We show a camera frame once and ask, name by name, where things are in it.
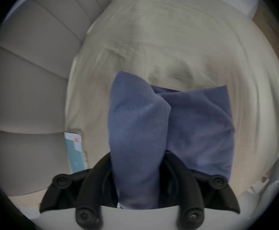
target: cardboard box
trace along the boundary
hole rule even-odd
[[[279,24],[269,8],[260,1],[253,22],[261,29],[279,59]]]

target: black plastic bracket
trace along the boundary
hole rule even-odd
[[[160,166],[159,208],[179,205],[177,226],[197,229],[204,221],[204,208],[240,213],[238,201],[225,177],[188,169],[176,155],[166,151]],[[53,178],[40,212],[76,208],[77,224],[86,230],[102,227],[101,205],[117,207],[118,196],[110,153],[92,169]]]

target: white label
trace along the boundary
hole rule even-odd
[[[76,151],[81,151],[81,143],[74,141],[74,148]]]

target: blue towel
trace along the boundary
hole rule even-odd
[[[165,150],[190,169],[230,179],[234,126],[226,86],[180,92],[121,71],[111,89],[108,129],[124,209],[158,207]]]

